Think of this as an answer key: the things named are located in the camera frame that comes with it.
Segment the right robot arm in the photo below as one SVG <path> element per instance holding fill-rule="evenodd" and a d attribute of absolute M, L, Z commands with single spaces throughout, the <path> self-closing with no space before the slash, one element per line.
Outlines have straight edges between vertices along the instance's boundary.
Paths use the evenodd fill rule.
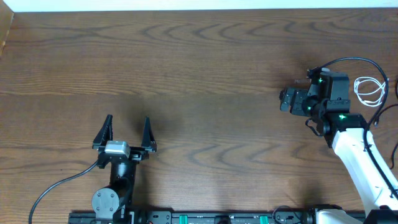
<path fill-rule="evenodd" d="M 280 92 L 280 110 L 316 124 L 312 132 L 325 139 L 349 172 L 363 203 L 365 223 L 397 223 L 397 179 L 366 130 L 364 117 L 349 111 L 348 75 L 323 69 L 309 77 L 309 89 Z"/>

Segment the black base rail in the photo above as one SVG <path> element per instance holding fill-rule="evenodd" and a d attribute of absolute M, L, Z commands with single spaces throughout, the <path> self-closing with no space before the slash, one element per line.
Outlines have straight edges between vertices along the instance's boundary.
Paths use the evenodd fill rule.
<path fill-rule="evenodd" d="M 317 218 L 313 212 L 292 212 L 286 208 L 275 212 L 262 213 L 217 213 L 217 212 L 170 212 L 134 211 L 121 218 L 98 218 L 95 213 L 70 213 L 68 223 L 127 223 L 127 224 L 266 224 L 266 223 L 362 223 L 363 213 L 349 213 L 342 218 Z"/>

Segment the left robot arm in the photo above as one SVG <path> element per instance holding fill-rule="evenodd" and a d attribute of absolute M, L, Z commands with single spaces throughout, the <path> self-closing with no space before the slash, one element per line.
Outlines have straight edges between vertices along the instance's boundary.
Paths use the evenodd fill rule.
<path fill-rule="evenodd" d="M 140 161 L 157 151 L 157 144 L 145 117 L 140 146 L 130 146 L 126 141 L 113 139 L 113 116 L 107 115 L 102 128 L 93 140 L 92 148 L 98 151 L 96 166 L 104 169 L 111 166 L 109 184 L 97 190 L 91 205 L 95 212 L 92 223 L 130 223 L 128 217 L 136 176 Z"/>

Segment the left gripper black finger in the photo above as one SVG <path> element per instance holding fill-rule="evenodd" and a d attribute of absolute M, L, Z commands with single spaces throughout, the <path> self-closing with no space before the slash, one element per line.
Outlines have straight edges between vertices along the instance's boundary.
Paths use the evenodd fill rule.
<path fill-rule="evenodd" d="M 108 141 L 113 140 L 112 120 L 113 116 L 111 114 L 108 114 L 102 128 L 93 140 L 93 149 L 100 149 L 102 147 L 105 147 Z"/>
<path fill-rule="evenodd" d="M 150 125 L 150 118 L 148 116 L 146 116 L 144 120 L 144 130 L 142 135 L 141 147 L 143 147 L 148 152 L 157 151 L 157 143 L 155 141 Z"/>

